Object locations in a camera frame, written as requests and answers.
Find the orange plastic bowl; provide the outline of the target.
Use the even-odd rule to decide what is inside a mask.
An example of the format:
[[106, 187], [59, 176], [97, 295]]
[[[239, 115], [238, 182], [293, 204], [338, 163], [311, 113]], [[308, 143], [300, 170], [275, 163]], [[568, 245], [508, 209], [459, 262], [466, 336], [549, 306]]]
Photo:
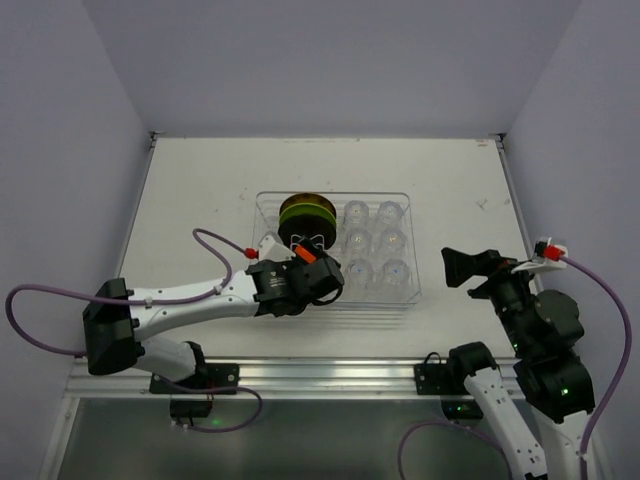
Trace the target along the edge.
[[302, 245], [298, 245], [295, 248], [294, 252], [297, 257], [299, 257], [301, 260], [303, 260], [307, 264], [312, 264], [317, 260], [317, 256]]

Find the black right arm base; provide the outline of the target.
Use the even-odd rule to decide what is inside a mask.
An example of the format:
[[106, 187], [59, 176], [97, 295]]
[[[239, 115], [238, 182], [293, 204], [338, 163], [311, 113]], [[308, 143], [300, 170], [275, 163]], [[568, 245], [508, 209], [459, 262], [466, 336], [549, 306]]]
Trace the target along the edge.
[[420, 396], [448, 395], [453, 391], [447, 363], [438, 352], [430, 352], [413, 366], [416, 393]]

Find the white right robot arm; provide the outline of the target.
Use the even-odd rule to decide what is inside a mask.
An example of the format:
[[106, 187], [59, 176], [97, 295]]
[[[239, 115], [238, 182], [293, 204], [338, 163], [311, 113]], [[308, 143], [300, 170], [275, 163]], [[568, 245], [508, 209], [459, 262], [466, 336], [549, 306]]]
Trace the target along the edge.
[[491, 302], [515, 353], [516, 381], [532, 408], [538, 436], [505, 394], [501, 371], [484, 343], [453, 348], [447, 359], [454, 384], [481, 408], [511, 473], [521, 479], [587, 478], [588, 451], [581, 443], [595, 397], [591, 376], [573, 350], [584, 335], [579, 307], [560, 291], [530, 289], [536, 274], [560, 268], [567, 249], [539, 242], [526, 261], [496, 250], [471, 255], [445, 247], [441, 255], [448, 287], [483, 278], [467, 294]]

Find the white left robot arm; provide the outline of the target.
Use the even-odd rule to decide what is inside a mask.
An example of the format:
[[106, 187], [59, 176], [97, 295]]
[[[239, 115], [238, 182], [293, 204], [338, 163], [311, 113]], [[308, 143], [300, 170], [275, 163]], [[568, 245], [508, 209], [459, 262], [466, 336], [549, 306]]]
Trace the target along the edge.
[[121, 278], [110, 280], [83, 312], [88, 371], [107, 376], [134, 368], [181, 389], [208, 388], [201, 346], [170, 340], [165, 332], [217, 319], [296, 316], [310, 305], [334, 302], [343, 287], [339, 262], [305, 248], [227, 278], [164, 290], [129, 289]]

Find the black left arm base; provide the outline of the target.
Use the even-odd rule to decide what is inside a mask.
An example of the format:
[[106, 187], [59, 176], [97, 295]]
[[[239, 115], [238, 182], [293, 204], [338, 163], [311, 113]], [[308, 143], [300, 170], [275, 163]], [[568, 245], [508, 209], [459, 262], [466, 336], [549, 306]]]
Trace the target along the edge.
[[209, 394], [213, 389], [223, 389], [223, 394], [233, 395], [240, 379], [237, 363], [205, 363], [194, 374], [175, 383], [167, 383], [160, 376], [151, 377], [151, 394]]

